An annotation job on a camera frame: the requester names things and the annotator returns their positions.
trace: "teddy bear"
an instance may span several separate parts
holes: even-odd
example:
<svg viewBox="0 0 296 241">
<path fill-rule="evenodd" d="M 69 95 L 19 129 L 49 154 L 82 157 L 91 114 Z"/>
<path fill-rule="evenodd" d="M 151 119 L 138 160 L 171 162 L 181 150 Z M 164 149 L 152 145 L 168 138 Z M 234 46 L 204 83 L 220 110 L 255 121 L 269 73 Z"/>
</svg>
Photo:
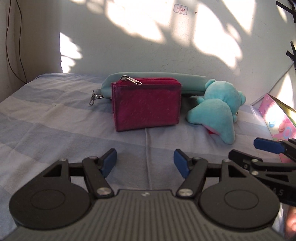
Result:
<svg viewBox="0 0 296 241">
<path fill-rule="evenodd" d="M 197 98 L 198 105 L 187 113 L 186 120 L 191 124 L 203 125 L 219 135 L 226 144 L 233 144 L 234 122 L 239 107 L 245 102 L 245 95 L 233 84 L 210 79 L 205 84 L 204 97 Z"/>
</svg>

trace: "bed sheet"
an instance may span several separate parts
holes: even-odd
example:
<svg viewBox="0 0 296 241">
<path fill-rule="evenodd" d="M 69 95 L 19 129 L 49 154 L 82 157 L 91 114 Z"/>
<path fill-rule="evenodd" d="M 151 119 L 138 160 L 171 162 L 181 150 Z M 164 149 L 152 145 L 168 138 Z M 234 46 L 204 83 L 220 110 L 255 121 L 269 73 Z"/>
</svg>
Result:
<svg viewBox="0 0 296 241">
<path fill-rule="evenodd" d="M 110 148 L 118 153 L 116 166 L 107 178 L 118 189 L 171 189 L 183 182 L 173 163 L 180 148 L 188 156 L 221 163 L 232 149 L 269 162 L 279 156 L 254 148 L 256 137 L 271 139 L 257 109 L 243 105 L 235 123 L 236 141 L 227 145 L 201 125 L 185 120 L 194 99 L 182 98 L 180 123 L 117 133 L 109 99 L 89 105 L 91 92 L 105 76 L 44 74 L 0 103 L 0 238 L 16 226 L 8 203 L 15 191 L 59 158 L 70 163 L 101 156 Z M 83 178 L 72 182 L 85 188 Z M 210 178 L 205 186 L 217 183 Z M 274 227 L 282 232 L 280 210 Z"/>
</svg>

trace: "triangular cutout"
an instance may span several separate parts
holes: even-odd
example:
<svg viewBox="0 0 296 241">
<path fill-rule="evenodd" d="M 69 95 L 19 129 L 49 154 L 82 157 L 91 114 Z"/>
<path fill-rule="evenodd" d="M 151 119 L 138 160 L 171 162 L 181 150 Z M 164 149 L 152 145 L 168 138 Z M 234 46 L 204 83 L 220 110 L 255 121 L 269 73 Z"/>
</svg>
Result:
<svg viewBox="0 0 296 241">
<path fill-rule="evenodd" d="M 277 179 L 277 180 L 281 180 L 284 182 L 289 182 L 289 178 L 287 175 L 266 174 L 266 176 Z"/>
<path fill-rule="evenodd" d="M 243 173 L 241 173 L 238 169 L 236 169 L 232 165 L 228 165 L 228 173 L 229 173 L 229 177 L 246 177 Z"/>
<path fill-rule="evenodd" d="M 48 173 L 44 175 L 44 177 L 60 177 L 62 174 L 62 165 L 56 165 L 53 169 L 51 169 Z"/>
</svg>

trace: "black cable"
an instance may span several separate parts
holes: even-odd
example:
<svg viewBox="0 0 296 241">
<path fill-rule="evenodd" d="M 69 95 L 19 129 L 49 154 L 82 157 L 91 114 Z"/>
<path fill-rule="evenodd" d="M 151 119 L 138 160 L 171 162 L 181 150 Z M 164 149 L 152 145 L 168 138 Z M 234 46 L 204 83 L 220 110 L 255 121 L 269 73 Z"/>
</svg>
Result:
<svg viewBox="0 0 296 241">
<path fill-rule="evenodd" d="M 22 33 L 22 11 L 20 10 L 20 6 L 18 4 L 18 1 L 16 0 L 17 2 L 17 6 L 18 6 L 18 9 L 20 11 L 20 36 L 21 36 L 21 33 Z M 20 56 L 20 39 L 19 39 L 19 56 Z M 25 76 L 25 79 L 26 79 L 26 83 L 28 83 L 27 81 L 27 77 L 26 77 L 26 73 L 25 73 L 25 70 L 24 70 L 24 66 L 22 65 L 22 58 L 20 56 L 20 64 L 22 66 L 22 71 L 24 72 L 24 76 Z"/>
<path fill-rule="evenodd" d="M 5 51 L 6 51 L 6 57 L 7 57 L 7 61 L 9 64 L 9 67 L 11 69 L 11 71 L 13 72 L 13 74 L 24 84 L 26 84 L 26 82 L 24 82 L 23 80 L 21 80 L 16 73 L 13 71 L 11 65 L 10 65 L 10 61 L 9 61 L 9 57 L 8 57 L 8 51 L 7 51 L 7 33 L 8 33 L 8 29 L 9 29 L 9 18 L 10 18 L 10 9 L 11 9 L 11 0 L 10 0 L 10 4 L 9 4 L 9 10 L 8 10 L 8 23 L 7 23 L 7 29 L 6 29 L 6 34 L 5 34 Z"/>
</svg>

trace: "gray ribbed panel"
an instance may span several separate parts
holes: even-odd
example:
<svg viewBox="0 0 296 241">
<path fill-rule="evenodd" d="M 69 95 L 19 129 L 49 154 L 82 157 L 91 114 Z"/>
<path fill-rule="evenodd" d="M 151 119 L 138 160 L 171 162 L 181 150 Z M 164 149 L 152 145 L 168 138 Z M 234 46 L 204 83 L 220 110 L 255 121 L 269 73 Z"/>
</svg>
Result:
<svg viewBox="0 0 296 241">
<path fill-rule="evenodd" d="M 79 222 L 53 231 L 23 227 L 5 241 L 283 241 L 271 229 L 235 233 L 211 224 L 189 200 L 170 191 L 120 191 L 112 199 L 98 200 Z"/>
</svg>

